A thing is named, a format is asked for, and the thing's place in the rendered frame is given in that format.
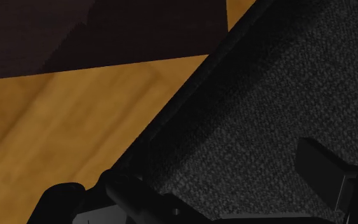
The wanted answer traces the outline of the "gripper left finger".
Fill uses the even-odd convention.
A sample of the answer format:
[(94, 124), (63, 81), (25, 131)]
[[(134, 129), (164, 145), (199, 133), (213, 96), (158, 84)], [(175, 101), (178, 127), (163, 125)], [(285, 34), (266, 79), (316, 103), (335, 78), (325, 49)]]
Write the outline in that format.
[(26, 224), (72, 224), (76, 215), (111, 204), (136, 224), (212, 224), (174, 195), (160, 195), (141, 180), (111, 169), (89, 190), (79, 183), (49, 187)]

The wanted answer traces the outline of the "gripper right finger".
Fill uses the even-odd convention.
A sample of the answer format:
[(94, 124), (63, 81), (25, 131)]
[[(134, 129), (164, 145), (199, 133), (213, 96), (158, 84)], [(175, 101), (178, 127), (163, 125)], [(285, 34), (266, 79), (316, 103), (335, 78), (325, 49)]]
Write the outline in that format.
[(301, 137), (294, 166), (331, 210), (345, 214), (343, 224), (358, 224), (358, 165), (347, 163), (311, 137)]

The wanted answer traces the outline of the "dark grey fabric sofa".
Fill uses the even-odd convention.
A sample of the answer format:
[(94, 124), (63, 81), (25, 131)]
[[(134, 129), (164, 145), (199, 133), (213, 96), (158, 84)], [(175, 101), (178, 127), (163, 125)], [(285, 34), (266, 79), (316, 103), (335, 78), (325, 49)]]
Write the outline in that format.
[(117, 161), (209, 218), (341, 223), (294, 169), (301, 137), (358, 165), (358, 0), (260, 0)]

